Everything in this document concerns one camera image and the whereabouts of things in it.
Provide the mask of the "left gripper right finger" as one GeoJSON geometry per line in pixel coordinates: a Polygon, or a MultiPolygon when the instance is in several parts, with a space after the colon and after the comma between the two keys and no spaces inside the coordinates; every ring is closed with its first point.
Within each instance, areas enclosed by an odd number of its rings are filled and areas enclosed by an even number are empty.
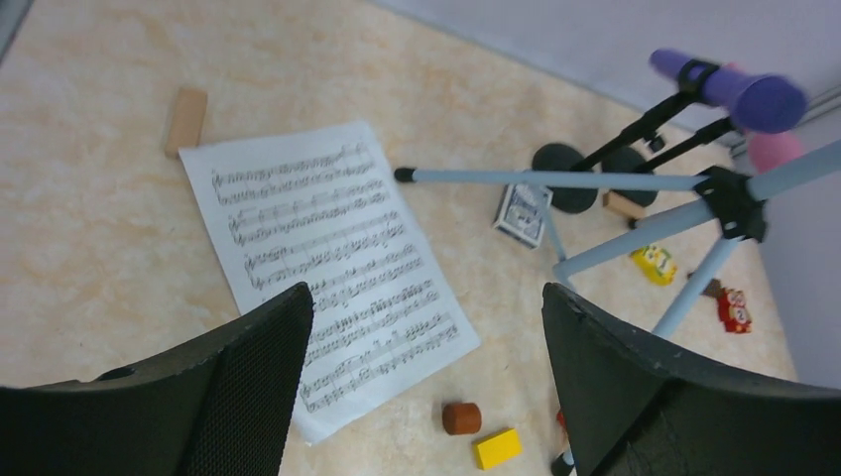
{"type": "Polygon", "coordinates": [[[580,475],[836,475],[840,393],[765,376],[542,290],[546,348],[580,475]]]}

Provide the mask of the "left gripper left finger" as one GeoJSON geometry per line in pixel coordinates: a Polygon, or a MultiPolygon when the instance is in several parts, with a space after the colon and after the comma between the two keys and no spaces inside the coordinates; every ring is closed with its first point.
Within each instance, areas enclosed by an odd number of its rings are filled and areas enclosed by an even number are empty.
{"type": "Polygon", "coordinates": [[[308,286],[153,357],[1,391],[5,475],[275,475],[313,325],[308,286]]]}

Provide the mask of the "sheet music page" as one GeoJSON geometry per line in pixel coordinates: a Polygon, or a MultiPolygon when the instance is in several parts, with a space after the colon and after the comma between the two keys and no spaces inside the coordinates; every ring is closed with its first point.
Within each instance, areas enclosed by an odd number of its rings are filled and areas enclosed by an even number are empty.
{"type": "Polygon", "coordinates": [[[367,123],[179,156],[238,309],[296,283],[310,290],[293,414],[306,442],[479,346],[367,123]]]}

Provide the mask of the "light blue music stand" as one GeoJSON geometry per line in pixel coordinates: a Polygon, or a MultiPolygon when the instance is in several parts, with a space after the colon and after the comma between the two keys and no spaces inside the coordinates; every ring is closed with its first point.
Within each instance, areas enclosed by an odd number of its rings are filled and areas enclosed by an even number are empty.
{"type": "MultiPolygon", "coordinates": [[[[767,201],[799,185],[837,173],[840,146],[831,143],[811,151],[768,172],[748,177],[720,167],[712,167],[695,176],[651,176],[647,174],[592,174],[574,172],[493,172],[434,171],[399,168],[400,182],[474,182],[524,183],[566,188],[615,187],[630,190],[692,191],[692,202],[657,213],[639,221],[637,227],[617,238],[572,257],[561,257],[554,267],[556,284],[575,292],[569,277],[644,245],[678,234],[708,221],[716,221],[721,230],[707,256],[650,333],[670,341],[702,290],[732,250],[742,241],[761,241],[767,229],[764,207],[767,201]]],[[[555,475],[577,474],[560,466],[569,457],[570,446],[551,465],[555,475]]]]}

